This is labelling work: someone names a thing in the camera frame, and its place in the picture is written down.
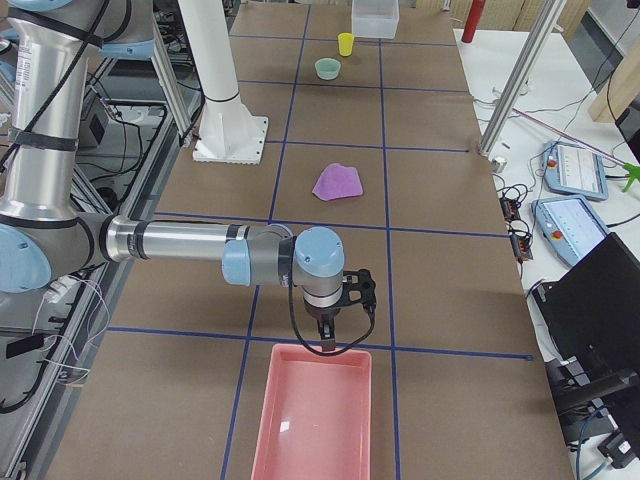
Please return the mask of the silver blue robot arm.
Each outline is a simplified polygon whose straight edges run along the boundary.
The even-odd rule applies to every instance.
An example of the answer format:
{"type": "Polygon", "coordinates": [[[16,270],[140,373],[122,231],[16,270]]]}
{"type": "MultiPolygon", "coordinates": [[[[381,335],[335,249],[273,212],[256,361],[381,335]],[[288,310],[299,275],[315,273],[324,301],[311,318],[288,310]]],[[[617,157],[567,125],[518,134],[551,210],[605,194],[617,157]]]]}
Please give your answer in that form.
{"type": "Polygon", "coordinates": [[[1,198],[1,288],[22,293],[102,261],[218,260],[233,285],[299,286],[316,319],[320,354],[336,353],[334,319],[349,298],[339,236],[249,227],[144,222],[81,214],[70,204],[88,62],[102,54],[148,58],[149,1],[13,1],[19,36],[7,172],[1,198]]]}

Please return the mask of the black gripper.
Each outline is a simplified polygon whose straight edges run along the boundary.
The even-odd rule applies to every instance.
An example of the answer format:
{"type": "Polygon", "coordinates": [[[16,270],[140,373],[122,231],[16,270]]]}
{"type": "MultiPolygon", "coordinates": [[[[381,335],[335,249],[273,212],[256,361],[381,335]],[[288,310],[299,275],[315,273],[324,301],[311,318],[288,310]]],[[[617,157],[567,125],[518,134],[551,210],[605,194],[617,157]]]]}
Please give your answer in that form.
{"type": "Polygon", "coordinates": [[[317,322],[318,332],[321,338],[321,348],[323,353],[335,350],[334,324],[331,322],[340,313],[340,307],[317,307],[305,304],[306,312],[317,322]]]}

